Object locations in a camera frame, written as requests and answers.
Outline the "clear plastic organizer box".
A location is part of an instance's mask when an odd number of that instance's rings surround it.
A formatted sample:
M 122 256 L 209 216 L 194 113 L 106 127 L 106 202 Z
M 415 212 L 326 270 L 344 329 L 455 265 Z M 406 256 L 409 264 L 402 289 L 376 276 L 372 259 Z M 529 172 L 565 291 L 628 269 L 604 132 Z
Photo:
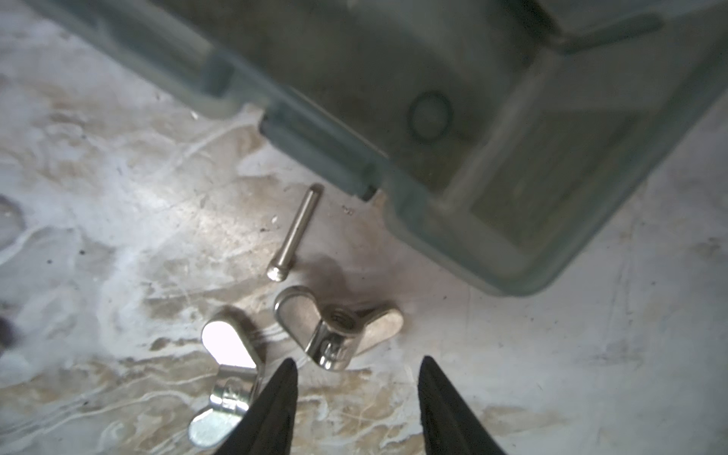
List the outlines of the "clear plastic organizer box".
M 727 88 L 723 1 L 37 1 L 486 290 L 549 286 Z

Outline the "thin silver pin screw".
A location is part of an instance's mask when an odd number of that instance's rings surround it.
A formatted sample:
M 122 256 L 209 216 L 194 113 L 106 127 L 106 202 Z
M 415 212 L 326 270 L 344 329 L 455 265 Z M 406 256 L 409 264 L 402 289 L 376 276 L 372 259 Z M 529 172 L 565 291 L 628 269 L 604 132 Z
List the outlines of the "thin silver pin screw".
M 282 246 L 271 259 L 267 267 L 267 277 L 272 282 L 283 282 L 295 262 L 296 251 L 303 240 L 303 235 L 313 217 L 322 197 L 324 187 L 322 184 L 311 185 L 301 201 L 295 217 L 291 223 Z

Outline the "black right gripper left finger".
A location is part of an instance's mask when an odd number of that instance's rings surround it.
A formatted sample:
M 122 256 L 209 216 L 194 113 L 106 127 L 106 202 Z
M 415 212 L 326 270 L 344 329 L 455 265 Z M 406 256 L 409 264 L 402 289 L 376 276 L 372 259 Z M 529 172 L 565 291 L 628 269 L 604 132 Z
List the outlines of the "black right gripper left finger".
M 298 367 L 286 358 L 215 455 L 288 455 L 298 402 Z

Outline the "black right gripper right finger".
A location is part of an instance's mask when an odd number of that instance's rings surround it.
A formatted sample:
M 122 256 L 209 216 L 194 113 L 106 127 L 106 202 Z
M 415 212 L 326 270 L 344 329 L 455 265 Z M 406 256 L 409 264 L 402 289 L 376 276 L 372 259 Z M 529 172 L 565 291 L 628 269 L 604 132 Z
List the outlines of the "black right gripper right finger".
M 431 356 L 420 366 L 418 398 L 427 454 L 505 455 Z

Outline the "silver wing nut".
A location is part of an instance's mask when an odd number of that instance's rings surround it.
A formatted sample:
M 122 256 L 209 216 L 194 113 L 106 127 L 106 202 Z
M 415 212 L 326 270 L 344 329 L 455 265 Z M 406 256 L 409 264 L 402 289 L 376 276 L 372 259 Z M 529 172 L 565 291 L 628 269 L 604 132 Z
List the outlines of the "silver wing nut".
M 219 314 L 205 324 L 201 342 L 218 365 L 209 403 L 188 426 L 190 441 L 201 449 L 221 445 L 241 423 L 259 394 L 263 360 L 240 320 Z
M 318 367 L 338 372 L 352 359 L 396 336 L 404 316 L 392 303 L 322 304 L 312 290 L 291 286 L 276 297 L 276 322 Z

